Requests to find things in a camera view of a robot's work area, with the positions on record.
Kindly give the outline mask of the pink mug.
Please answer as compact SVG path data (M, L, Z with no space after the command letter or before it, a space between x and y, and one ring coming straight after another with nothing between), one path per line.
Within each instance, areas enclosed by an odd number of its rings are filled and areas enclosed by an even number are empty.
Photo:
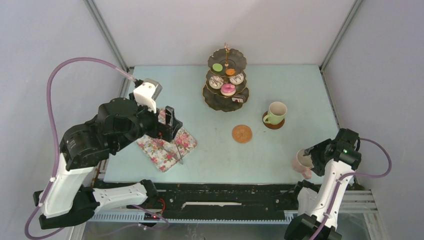
M300 173L304 179L312 178L312 169L314 168L313 161L310 155L305 155L305 149L300 149L292 162L292 169Z

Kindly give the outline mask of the woven rattan coaster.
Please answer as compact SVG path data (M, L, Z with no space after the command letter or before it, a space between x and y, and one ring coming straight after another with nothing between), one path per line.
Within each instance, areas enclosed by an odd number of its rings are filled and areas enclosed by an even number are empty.
M253 132L249 126L240 124L233 128L231 135L237 143L245 144L252 139Z
M272 112L264 112L262 115L262 123L271 130L278 130L285 124L285 117L275 115Z

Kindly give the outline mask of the cream paper cup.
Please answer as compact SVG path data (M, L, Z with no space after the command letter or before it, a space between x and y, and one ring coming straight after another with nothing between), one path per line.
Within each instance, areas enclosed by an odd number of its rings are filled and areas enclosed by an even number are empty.
M268 112L273 113L274 115L278 116L286 116L286 113L288 111L287 106L280 101L274 101L269 105Z

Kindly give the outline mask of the three tier dessert stand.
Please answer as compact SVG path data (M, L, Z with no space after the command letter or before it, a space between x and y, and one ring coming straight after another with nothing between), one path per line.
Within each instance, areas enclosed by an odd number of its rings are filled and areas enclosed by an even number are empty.
M219 63L223 66L221 72L212 70L212 65ZM244 54L235 48L230 47L228 43L224 44L223 48L220 48L213 52L208 58L207 66L209 70L205 76L205 84L202 89L202 96L205 103L215 111L222 112L234 112L242 108L243 104L248 101L249 89L247 87L247 75L245 69L247 67L247 59ZM232 101L232 96L224 96L221 94L221 89L213 89L209 85L209 78L213 75L217 75L223 78L224 84L231 84L229 77L226 75L226 69L235 69L235 75L243 73L244 81L235 85L236 92L234 95L244 95L246 97L245 103L238 103Z

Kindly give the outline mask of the orange tart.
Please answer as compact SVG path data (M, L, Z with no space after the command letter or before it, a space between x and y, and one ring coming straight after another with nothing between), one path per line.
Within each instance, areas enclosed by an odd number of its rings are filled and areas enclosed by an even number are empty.
M223 96L233 96L236 93L236 86L232 83L223 84L220 92Z

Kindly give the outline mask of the green macaron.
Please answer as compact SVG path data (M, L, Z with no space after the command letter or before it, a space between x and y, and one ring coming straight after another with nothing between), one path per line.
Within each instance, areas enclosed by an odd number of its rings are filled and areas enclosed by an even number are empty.
M212 65L212 70L215 72L221 72L223 70L223 66L220 63L214 63Z

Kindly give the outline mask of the small orange pastry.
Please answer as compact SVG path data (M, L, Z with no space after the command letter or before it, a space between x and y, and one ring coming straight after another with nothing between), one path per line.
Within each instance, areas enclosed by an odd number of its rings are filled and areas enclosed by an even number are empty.
M227 68L227 69L225 70L225 74L226 74L227 76L234 76L234 75L235 75L235 73L236 73L236 70L235 70L234 68Z

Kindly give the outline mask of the chocolate drizzled donut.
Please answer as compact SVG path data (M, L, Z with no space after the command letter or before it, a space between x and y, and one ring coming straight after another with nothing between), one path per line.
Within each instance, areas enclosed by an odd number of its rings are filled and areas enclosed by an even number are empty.
M245 80L244 74L239 73L229 77L229 81L233 85L240 85Z

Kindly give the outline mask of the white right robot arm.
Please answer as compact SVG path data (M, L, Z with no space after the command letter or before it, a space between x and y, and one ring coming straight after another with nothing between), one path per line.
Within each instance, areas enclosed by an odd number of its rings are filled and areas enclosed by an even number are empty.
M326 139L300 151L312 164L312 171L322 177L316 187L303 180L291 194L291 204L298 214L289 223L286 240L340 240L338 214L346 188L359 167L362 155L357 144L359 134L348 128L339 129L334 139Z

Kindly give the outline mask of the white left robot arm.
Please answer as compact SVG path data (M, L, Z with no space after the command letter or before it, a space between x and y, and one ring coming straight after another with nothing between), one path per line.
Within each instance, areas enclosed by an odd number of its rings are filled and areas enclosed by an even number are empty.
M182 127L172 107L159 114L134 100L115 98L99 106L93 119L68 129L58 146L56 173L46 189L33 194L43 230L73 227L102 210L143 205L153 208L158 191L150 180L115 188L84 186L94 168L143 136L171 142Z

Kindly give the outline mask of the floral square tray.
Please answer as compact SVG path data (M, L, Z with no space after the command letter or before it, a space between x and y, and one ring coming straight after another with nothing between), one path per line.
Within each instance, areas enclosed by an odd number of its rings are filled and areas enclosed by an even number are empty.
M182 163L183 158L198 145L197 140L184 127L172 142L144 135L136 143L162 173Z

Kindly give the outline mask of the right aluminium frame post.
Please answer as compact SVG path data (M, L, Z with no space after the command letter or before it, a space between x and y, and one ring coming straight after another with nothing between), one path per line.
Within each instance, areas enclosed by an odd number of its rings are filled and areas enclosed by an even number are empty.
M352 24L354 18L356 17L358 11L360 10L360 7L364 3L364 0L355 0L344 19L338 33L336 34L336 37L334 41L332 42L330 48L328 49L319 69L321 73L324 73L326 68L328 67L330 61L332 60L332 57L334 53L336 52L338 46L340 45L341 41L343 40L345 34L347 33L350 25Z

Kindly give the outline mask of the aluminium frame post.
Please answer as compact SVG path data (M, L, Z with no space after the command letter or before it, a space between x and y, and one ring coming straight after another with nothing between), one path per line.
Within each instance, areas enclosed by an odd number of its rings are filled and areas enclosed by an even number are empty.
M107 46L109 47L110 51L112 52L112 55L114 56L115 60L118 62L118 66L124 70L128 71L129 67L126 64L118 45L116 44L107 24L104 20L96 2L94 0L83 0L85 3L88 11L90 12L95 24L97 25L97 28L99 29L101 35L103 36Z
M319 69L321 73L324 73L326 68L328 67L330 61L332 60L332 57L334 53L336 52L338 46L340 45L341 41L343 40L345 34L347 33L350 25L352 24L354 18L356 17L358 11L360 10L360 7L364 3L364 0L355 0L344 19L338 33L336 34L336 37L334 41L332 42L330 48L328 49Z

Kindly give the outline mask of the left aluminium frame post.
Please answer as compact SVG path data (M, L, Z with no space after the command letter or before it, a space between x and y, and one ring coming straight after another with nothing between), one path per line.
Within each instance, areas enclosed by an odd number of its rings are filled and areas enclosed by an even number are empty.
M101 35L103 36L107 46L109 47L110 51L112 52L112 55L114 56L115 60L118 62L118 66L124 70L128 71L129 67L126 64L118 45L116 44L107 24L104 20L96 2L94 0L83 0L85 3L88 11L90 12L95 24L97 25L97 28L99 29Z

